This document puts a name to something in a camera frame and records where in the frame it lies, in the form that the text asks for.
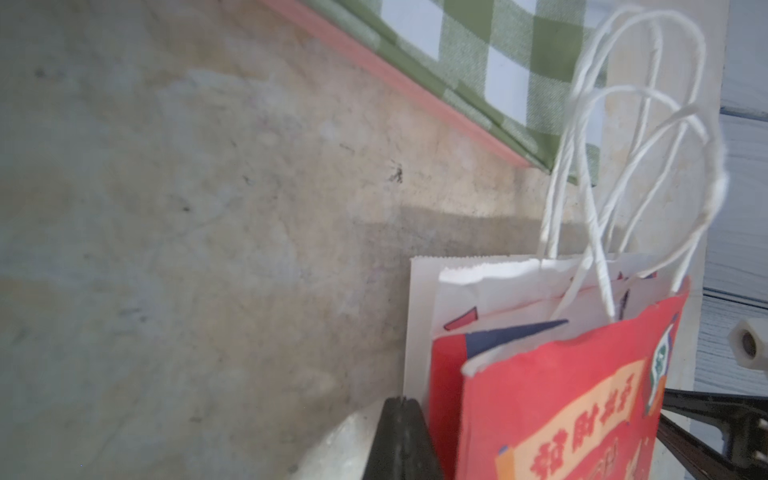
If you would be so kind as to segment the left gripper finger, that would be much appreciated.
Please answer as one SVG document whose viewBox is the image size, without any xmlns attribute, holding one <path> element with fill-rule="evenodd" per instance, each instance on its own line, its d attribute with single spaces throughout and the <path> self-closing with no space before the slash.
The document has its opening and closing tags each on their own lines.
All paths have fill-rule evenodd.
<svg viewBox="0 0 768 480">
<path fill-rule="evenodd" d="M 418 401 L 406 397 L 386 399 L 362 479 L 444 478 Z"/>
</svg>

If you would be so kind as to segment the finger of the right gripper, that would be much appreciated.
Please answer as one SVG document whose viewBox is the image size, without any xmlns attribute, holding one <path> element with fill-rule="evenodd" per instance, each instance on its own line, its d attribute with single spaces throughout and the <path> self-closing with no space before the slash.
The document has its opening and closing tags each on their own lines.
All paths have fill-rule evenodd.
<svg viewBox="0 0 768 480">
<path fill-rule="evenodd" d="M 767 398 L 666 389 L 662 409 L 719 429 L 756 426 L 767 420 Z"/>
<path fill-rule="evenodd" d="M 738 478 L 734 465 L 666 416 L 659 418 L 657 439 L 696 480 Z"/>
</svg>

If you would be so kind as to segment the red paper gift bag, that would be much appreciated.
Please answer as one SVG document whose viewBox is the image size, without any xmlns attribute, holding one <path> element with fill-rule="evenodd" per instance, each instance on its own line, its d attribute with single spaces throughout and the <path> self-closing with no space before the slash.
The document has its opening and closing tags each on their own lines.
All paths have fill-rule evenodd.
<svg viewBox="0 0 768 480">
<path fill-rule="evenodd" d="M 451 479 L 645 479 L 688 270 L 664 269 L 620 302 L 622 319 L 533 349 L 515 344 L 462 384 L 455 417 L 427 425 Z"/>
</svg>

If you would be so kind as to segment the white Happy Every Day bag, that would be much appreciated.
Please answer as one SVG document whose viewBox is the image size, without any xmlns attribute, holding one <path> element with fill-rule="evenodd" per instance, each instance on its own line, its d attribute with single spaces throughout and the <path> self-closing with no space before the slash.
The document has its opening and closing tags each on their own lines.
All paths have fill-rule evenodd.
<svg viewBox="0 0 768 480">
<path fill-rule="evenodd" d="M 621 300 L 664 269 L 672 272 L 669 292 L 679 290 L 728 184 L 720 130 L 697 104 L 706 53 L 701 29 L 686 15 L 617 8 L 576 63 L 536 253 L 412 261 L 404 390 L 432 418 L 457 416 L 465 376 L 510 355 L 515 344 L 533 349 L 622 319 Z M 637 97 L 639 111 L 625 165 L 597 203 L 587 137 L 593 112 L 613 94 Z M 643 197 L 649 204 L 688 133 L 698 137 L 704 156 L 701 209 L 666 253 L 629 253 L 613 238 L 627 186 L 654 146 L 669 138 L 662 169 Z"/>
</svg>

